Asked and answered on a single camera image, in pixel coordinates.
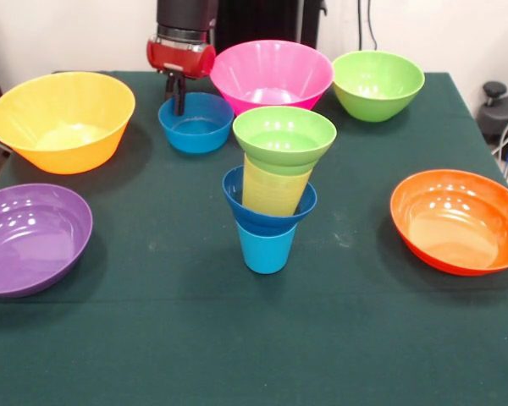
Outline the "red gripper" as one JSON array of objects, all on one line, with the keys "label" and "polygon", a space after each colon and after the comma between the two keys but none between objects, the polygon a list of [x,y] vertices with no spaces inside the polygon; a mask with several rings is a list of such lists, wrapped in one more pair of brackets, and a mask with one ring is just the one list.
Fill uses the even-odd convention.
[{"label": "red gripper", "polygon": [[208,76],[215,62],[215,48],[207,43],[192,44],[152,36],[146,44],[149,64],[158,71],[168,72],[165,100],[174,98],[174,115],[183,116],[185,111],[185,77],[199,79]]}]

